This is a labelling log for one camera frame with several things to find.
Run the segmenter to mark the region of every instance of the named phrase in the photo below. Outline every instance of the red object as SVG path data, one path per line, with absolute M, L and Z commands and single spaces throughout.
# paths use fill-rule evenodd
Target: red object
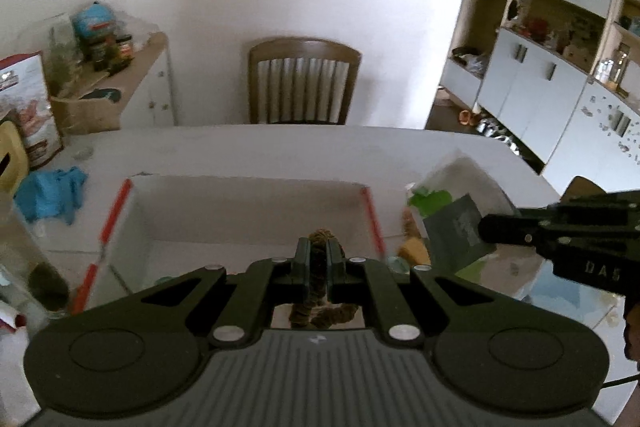
M 11 66 L 26 60 L 27 58 L 37 57 L 39 53 L 23 53 L 20 55 L 11 55 L 10 57 L 3 58 L 0 60 L 0 70 L 4 70 L 5 68 L 10 68 Z
M 118 220 L 118 216 L 122 211 L 124 203 L 127 201 L 127 197 L 131 191 L 131 187 L 133 183 L 131 183 L 130 179 L 124 180 L 122 187 L 120 187 L 120 191 L 118 192 L 118 197 L 116 198 L 113 206 L 111 207 L 111 212 L 109 212 L 109 217 L 107 217 L 107 221 L 102 228 L 102 233 L 100 234 L 100 242 L 104 247 L 111 237 L 111 233 L 113 232 L 113 227 L 116 225 L 116 221 Z
M 544 19 L 536 18 L 527 23 L 527 28 L 531 32 L 531 39 L 534 42 L 544 42 L 549 30 L 549 23 Z
M 380 223 L 378 222 L 378 216 L 376 216 L 376 210 L 373 206 L 371 189 L 369 187 L 363 187 L 361 193 L 364 197 L 365 205 L 367 206 L 369 224 L 371 225 L 371 233 L 373 235 L 376 250 L 378 250 L 378 257 L 380 258 L 380 261 L 383 261 L 386 253 L 385 241 L 382 239 L 382 234 L 380 233 Z
M 15 315 L 15 328 L 11 324 L 7 324 L 5 321 L 0 320 L 0 328 L 6 328 L 11 333 L 15 333 L 18 328 L 27 325 L 27 318 L 24 315 Z
M 76 298 L 74 299 L 73 304 L 71 305 L 71 314 L 78 315 L 84 311 L 84 307 L 86 306 L 86 302 L 89 298 L 89 293 L 91 292 L 91 286 L 94 285 L 95 275 L 98 272 L 98 265 L 91 264 L 89 268 L 86 270 L 86 274 L 84 275 L 84 281 L 82 281 L 82 285 L 78 288 L 78 293 L 76 294 Z

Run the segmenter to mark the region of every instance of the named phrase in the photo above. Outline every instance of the cable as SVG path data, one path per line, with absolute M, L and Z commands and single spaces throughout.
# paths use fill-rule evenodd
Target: cable
M 624 383 L 633 382 L 636 380 L 640 380 L 640 375 L 633 375 L 632 377 L 621 378 L 620 380 L 611 380 L 610 382 L 605 382 L 602 385 L 602 388 L 605 387 L 614 387 L 615 385 L 622 385 Z

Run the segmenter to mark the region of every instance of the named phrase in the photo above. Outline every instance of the red tape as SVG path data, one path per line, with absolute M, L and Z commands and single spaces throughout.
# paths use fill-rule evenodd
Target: red tape
M 78 288 L 78 293 L 76 294 L 76 298 L 74 299 L 73 304 L 71 305 L 71 314 L 78 315 L 84 311 L 84 307 L 86 306 L 86 302 L 89 298 L 89 293 L 91 292 L 91 286 L 94 285 L 95 275 L 98 272 L 97 264 L 90 264 L 89 268 L 86 270 L 86 274 L 84 274 L 84 281 L 82 281 L 82 285 Z
M 127 201 L 127 197 L 129 196 L 132 186 L 133 183 L 131 183 L 131 180 L 127 178 L 124 180 L 122 187 L 120 187 L 118 196 L 113 202 L 111 212 L 109 212 L 109 217 L 107 217 L 107 221 L 105 222 L 104 227 L 102 227 L 102 233 L 100 234 L 100 243 L 103 247 L 109 242 L 113 228 L 116 226 L 116 221 L 118 220 L 118 216 Z
M 365 206 L 367 207 L 367 215 L 369 216 L 369 224 L 371 226 L 373 242 L 376 250 L 378 251 L 378 257 L 380 258 L 380 261 L 384 261 L 386 254 L 385 241 L 382 239 L 382 233 L 380 232 L 380 223 L 378 222 L 378 216 L 376 215 L 376 208 L 373 206 L 371 189 L 369 187 L 363 187 L 360 192 L 364 197 Z

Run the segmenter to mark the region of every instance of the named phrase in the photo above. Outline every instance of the glass jar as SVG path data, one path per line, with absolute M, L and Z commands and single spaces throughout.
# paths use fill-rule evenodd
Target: glass jar
M 0 192 L 0 267 L 4 276 L 52 315 L 64 314 L 69 287 L 27 230 L 12 198 Z

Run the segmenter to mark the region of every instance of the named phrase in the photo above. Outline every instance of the cardboard box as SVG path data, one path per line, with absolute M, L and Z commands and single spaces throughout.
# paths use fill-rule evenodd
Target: cardboard box
M 348 182 L 138 175 L 115 198 L 74 312 L 207 264 L 242 272 L 293 257 L 299 237 L 329 229 L 348 257 L 384 257 L 369 188 Z

